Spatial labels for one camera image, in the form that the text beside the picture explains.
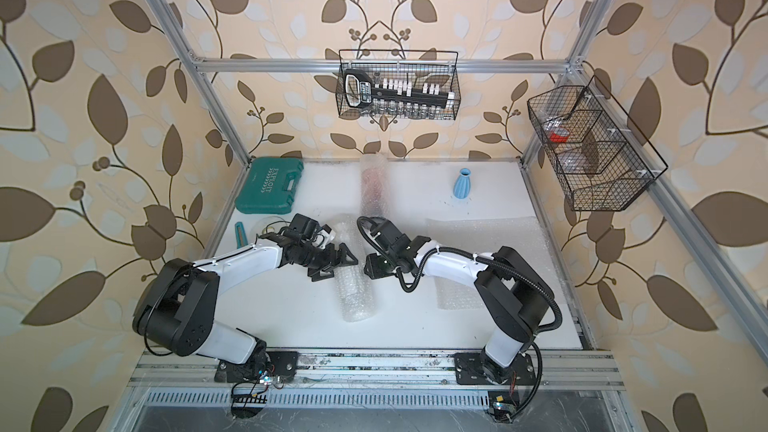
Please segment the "clear bubble wrap roll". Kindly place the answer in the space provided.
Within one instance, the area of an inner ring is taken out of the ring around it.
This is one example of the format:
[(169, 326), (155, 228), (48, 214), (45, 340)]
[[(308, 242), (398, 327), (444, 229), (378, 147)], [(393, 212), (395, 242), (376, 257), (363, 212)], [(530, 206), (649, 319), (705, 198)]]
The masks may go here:
[(346, 245), (358, 261), (356, 265), (342, 265), (334, 271), (342, 317), (346, 322), (371, 318), (376, 313), (375, 298), (372, 280), (364, 273), (366, 251), (356, 217), (352, 214), (337, 215), (330, 226), (336, 234), (334, 242)]

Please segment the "bubble wrap sheet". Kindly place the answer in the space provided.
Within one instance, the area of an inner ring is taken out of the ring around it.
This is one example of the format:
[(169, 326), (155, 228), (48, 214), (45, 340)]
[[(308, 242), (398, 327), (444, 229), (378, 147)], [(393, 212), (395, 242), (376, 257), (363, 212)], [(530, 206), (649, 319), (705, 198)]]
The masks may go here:
[[(515, 249), (547, 284), (557, 278), (547, 241), (535, 217), (514, 219), (438, 221), (427, 219), (427, 235), (443, 245), (468, 252)], [(442, 310), (483, 309), (483, 301), (470, 282), (460, 284), (435, 278), (437, 307)]]

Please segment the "light blue vase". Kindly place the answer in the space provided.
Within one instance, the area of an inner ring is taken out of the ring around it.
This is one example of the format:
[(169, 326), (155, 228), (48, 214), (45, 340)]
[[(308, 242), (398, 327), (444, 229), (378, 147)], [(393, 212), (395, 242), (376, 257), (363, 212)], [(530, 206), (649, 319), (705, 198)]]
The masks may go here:
[(456, 199), (466, 199), (471, 192), (471, 171), (468, 168), (462, 168), (456, 178), (452, 194)]

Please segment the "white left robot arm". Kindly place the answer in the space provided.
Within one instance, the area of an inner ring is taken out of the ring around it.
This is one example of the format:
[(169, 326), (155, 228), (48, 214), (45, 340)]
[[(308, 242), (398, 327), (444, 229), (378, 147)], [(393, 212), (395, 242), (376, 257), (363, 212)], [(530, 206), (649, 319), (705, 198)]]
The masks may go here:
[(170, 260), (143, 292), (132, 329), (146, 347), (155, 343), (169, 355), (201, 355), (236, 365), (252, 362), (266, 345), (215, 319), (219, 296), (286, 265), (306, 268), (314, 282), (332, 278), (340, 267), (357, 265), (350, 248), (333, 238), (330, 226), (297, 214), (279, 231), (234, 252), (195, 262)]

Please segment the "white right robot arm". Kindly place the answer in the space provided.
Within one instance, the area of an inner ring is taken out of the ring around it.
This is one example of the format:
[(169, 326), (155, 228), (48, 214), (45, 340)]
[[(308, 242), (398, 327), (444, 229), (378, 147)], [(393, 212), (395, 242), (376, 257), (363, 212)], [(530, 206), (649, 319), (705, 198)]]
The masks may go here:
[(479, 254), (426, 236), (410, 238), (384, 217), (360, 216), (356, 224), (374, 250), (366, 258), (369, 278), (395, 277), (406, 293), (415, 292), (425, 277), (475, 288), (496, 326), (482, 352), (489, 364), (509, 368), (539, 334), (563, 323), (552, 288), (511, 247)]

